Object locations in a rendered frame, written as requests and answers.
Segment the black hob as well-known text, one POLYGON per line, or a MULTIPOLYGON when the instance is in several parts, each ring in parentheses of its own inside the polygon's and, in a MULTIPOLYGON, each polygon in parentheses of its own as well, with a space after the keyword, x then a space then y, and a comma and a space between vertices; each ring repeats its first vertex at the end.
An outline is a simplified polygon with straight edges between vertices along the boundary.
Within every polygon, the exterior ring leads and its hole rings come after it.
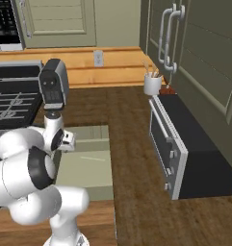
POLYGON ((42 61, 0 61, 0 130, 30 126, 42 104, 42 61))

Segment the white utensil pot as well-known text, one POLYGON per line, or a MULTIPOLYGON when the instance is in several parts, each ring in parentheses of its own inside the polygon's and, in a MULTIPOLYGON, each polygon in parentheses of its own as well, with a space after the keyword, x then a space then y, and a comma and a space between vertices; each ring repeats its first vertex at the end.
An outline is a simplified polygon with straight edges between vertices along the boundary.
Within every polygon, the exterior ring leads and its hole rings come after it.
POLYGON ((143 91, 146 95, 158 95, 162 87, 162 77, 153 77, 151 72, 144 74, 143 91))

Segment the grey wall outlet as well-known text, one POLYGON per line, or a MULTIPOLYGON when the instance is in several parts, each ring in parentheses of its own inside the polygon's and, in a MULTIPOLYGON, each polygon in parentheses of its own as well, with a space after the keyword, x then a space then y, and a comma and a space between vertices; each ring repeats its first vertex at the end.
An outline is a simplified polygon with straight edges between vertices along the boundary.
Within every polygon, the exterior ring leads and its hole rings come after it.
POLYGON ((95 67, 103 67, 104 59, 103 59, 103 51, 102 50, 94 50, 93 51, 94 58, 94 66, 95 67))

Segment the black toaster oven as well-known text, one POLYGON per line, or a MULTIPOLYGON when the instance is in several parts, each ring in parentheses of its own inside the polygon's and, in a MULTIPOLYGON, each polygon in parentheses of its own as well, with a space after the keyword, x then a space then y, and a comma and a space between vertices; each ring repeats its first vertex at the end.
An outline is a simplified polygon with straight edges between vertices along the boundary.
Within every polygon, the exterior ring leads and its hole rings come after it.
POLYGON ((149 99, 149 136, 172 200, 232 195, 232 167, 176 94, 149 99), (169 152, 175 151, 175 158, 169 152), (172 175, 167 173, 171 168, 172 175))

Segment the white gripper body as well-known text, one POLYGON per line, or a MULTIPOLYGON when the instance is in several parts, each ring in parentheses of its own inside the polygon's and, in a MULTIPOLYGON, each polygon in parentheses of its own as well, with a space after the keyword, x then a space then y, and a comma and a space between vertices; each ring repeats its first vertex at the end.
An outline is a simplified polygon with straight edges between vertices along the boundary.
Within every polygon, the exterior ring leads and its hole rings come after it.
POLYGON ((69 131, 64 131, 64 136, 59 149, 65 152, 73 152, 75 150, 75 145, 76 134, 69 131))

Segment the olive tall cupboard door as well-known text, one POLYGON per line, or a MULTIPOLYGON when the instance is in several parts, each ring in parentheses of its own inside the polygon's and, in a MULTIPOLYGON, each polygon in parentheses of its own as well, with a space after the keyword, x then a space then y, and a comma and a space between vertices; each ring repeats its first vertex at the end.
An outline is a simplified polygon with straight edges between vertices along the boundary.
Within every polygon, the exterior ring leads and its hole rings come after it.
POLYGON ((232 0, 180 0, 172 86, 232 166, 232 0))
POLYGON ((166 37, 168 31, 168 19, 169 13, 162 18, 164 10, 170 9, 173 5, 176 5, 176 10, 180 10, 181 0, 151 0, 150 4, 150 18, 149 18, 149 34, 148 34, 148 46, 147 55, 159 68, 160 73, 163 74, 166 79, 170 78, 171 72, 166 71, 164 65, 159 62, 158 55, 161 55, 161 59, 165 57, 166 37), (161 20, 164 20, 164 31, 162 40, 162 51, 159 51, 159 37, 161 29, 161 20))

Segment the reddish brown object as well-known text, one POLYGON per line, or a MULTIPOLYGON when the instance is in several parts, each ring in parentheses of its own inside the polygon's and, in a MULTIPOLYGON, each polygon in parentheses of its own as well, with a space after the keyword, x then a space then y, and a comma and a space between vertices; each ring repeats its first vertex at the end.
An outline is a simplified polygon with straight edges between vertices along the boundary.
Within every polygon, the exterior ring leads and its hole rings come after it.
POLYGON ((160 95, 169 95, 169 94, 175 94, 175 90, 169 86, 162 86, 161 89, 159 90, 160 95))

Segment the open drawer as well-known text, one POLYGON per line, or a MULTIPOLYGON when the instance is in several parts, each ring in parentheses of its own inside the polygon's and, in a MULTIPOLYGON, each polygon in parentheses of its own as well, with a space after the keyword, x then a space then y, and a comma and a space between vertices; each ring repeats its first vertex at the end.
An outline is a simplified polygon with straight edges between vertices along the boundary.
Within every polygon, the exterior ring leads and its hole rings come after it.
POLYGON ((84 187, 92 201, 113 200, 109 128, 69 127, 76 134, 74 152, 62 153, 56 185, 84 187))

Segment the dark grey coffee machine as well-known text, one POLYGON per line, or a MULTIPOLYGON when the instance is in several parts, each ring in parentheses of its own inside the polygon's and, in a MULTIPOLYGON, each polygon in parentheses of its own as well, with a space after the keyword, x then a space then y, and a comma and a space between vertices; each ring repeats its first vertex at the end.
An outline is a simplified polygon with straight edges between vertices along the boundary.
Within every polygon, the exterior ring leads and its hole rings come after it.
POLYGON ((69 83, 65 64, 50 59, 39 73, 39 91, 46 111, 61 111, 67 102, 69 83))

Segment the olive wall cupboard door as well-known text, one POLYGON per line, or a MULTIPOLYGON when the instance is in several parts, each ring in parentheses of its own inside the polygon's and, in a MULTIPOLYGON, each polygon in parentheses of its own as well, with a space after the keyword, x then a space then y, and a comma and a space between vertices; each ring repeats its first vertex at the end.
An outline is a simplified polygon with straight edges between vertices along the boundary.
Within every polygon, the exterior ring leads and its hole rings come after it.
POLYGON ((94 0, 25 0, 27 38, 19 0, 16 1, 27 48, 94 46, 94 0))

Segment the microwave oven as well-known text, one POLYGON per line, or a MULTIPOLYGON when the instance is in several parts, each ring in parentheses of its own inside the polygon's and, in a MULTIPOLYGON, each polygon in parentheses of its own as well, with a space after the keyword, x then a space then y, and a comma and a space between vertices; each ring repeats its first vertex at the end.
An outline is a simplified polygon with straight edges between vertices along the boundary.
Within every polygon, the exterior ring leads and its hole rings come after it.
POLYGON ((0 0, 0 51, 21 51, 24 48, 15 1, 0 0))

